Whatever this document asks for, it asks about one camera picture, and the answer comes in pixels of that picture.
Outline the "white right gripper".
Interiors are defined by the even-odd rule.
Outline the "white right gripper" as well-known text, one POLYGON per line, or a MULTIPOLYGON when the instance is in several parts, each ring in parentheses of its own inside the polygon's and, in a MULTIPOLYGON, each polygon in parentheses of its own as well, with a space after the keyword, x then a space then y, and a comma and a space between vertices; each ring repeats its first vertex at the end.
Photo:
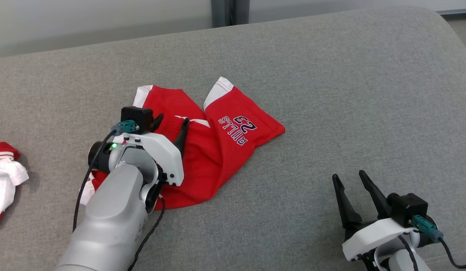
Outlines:
MULTIPOLYGON (((379 220, 359 230, 350 239, 343 242, 345 258, 348 261, 357 260, 361 255, 372 250, 375 251, 375 259, 392 256, 396 251, 405 249, 398 236, 405 238, 409 247, 415 251, 420 244, 420 233, 416 233, 414 227, 404 228, 389 218, 391 206, 388 205, 385 195, 364 170, 359 171, 359 177, 365 190, 371 196, 379 220)), ((332 181, 343 228, 349 229, 355 225, 360 225, 362 218, 350 204, 340 177, 334 174, 332 181)))

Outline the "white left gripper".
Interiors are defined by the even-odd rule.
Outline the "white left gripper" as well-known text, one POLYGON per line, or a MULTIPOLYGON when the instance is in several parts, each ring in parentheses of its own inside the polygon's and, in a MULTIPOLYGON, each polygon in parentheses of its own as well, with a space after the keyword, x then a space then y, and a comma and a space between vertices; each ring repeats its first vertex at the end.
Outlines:
POLYGON ((123 134, 122 164, 136 167, 146 183, 156 183, 160 171, 169 185, 180 186, 184 180, 183 156, 190 119, 185 118, 174 144, 162 134, 154 133, 161 125, 164 113, 152 118, 152 132, 123 134))

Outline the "red shorts with Bulls print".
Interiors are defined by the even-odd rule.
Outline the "red shorts with Bulls print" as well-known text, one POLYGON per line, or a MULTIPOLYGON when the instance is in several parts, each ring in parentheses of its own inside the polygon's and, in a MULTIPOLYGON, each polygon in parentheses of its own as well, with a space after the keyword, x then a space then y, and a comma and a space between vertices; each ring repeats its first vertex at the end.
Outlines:
POLYGON ((285 133, 285 127, 220 77, 200 108, 182 89, 144 85, 132 106, 150 108, 153 117, 164 113, 154 132, 174 142, 185 118, 190 119, 183 156, 184 180, 166 185, 167 209, 201 204, 216 192, 263 144, 285 133))

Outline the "red and white jersey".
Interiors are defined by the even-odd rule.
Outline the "red and white jersey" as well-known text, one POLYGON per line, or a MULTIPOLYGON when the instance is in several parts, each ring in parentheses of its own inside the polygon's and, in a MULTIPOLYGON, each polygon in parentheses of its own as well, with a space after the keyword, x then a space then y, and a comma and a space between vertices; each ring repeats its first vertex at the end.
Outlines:
POLYGON ((16 187, 29 179, 27 169, 18 162, 20 153, 6 142, 0 142, 0 223, 14 202, 16 187))

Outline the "grey metal partition post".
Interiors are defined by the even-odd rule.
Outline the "grey metal partition post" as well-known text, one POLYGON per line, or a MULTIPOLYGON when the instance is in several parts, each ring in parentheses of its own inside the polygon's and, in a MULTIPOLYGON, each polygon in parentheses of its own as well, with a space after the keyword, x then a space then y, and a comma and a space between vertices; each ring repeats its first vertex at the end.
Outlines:
POLYGON ((248 24, 250 0, 210 0, 212 27, 248 24))

